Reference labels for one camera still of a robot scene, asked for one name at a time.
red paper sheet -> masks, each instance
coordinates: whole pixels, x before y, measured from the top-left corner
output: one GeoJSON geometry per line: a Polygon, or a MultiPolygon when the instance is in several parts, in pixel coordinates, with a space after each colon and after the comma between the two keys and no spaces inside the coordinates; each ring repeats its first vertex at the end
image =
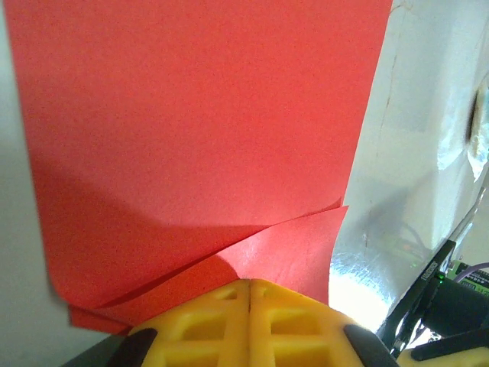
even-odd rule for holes
{"type": "Polygon", "coordinates": [[[260,278],[328,302],[329,262],[346,207],[272,226],[167,281],[94,310],[72,307],[76,326],[124,333],[165,310],[240,278],[260,278]]]}
{"type": "Polygon", "coordinates": [[[390,0],[4,3],[47,265],[71,304],[341,202],[390,0]]]}

purple wire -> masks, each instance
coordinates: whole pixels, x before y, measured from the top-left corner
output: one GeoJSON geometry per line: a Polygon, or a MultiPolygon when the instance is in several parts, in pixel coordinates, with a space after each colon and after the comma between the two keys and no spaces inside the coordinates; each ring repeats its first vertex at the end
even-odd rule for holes
{"type": "Polygon", "coordinates": [[[457,283],[459,283],[463,278],[469,276],[474,271],[485,269],[485,268],[489,268],[489,262],[482,262],[482,263],[474,265],[474,266],[469,266],[462,273],[460,273],[455,278],[453,278],[453,281],[456,281],[457,283]]]}

